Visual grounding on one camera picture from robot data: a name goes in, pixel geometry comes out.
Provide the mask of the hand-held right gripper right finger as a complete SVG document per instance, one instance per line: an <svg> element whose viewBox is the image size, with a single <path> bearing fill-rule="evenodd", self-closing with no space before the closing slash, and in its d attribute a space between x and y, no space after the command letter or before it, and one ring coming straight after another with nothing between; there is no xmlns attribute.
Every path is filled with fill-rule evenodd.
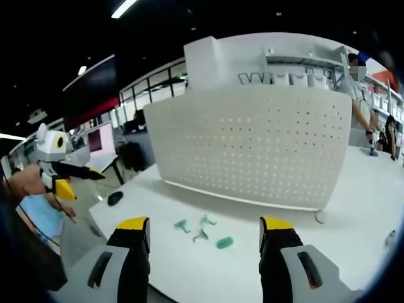
<svg viewBox="0 0 404 303"><path fill-rule="evenodd" d="M288 221L261 217L260 239L263 302L356 302L362 296L341 281L336 264L302 243Z"/></svg>

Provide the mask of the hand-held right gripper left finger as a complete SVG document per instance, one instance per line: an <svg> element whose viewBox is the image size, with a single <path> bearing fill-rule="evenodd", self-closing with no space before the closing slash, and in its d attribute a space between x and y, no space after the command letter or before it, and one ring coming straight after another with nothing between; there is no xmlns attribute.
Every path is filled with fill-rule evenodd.
<svg viewBox="0 0 404 303"><path fill-rule="evenodd" d="M150 274L150 219L119 223L109 239L66 219L60 236L66 283L56 302L146 302Z"/></svg>

